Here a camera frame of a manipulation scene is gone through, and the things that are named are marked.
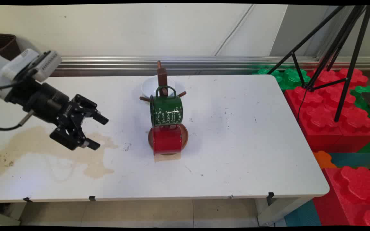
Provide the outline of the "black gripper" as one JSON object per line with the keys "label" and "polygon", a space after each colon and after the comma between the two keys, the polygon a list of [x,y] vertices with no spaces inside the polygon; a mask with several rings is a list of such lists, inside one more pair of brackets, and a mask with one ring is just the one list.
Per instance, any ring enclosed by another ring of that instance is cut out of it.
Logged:
{"label": "black gripper", "polygon": [[14,127],[22,127],[31,117],[35,116],[48,124],[56,125],[49,137],[64,147],[90,148],[97,150],[101,145],[88,138],[81,125],[86,117],[92,117],[102,125],[109,121],[97,110],[97,104],[88,98],[77,94],[69,98],[48,83],[38,83],[32,78],[20,78],[7,86],[6,102],[19,104],[27,115]]}

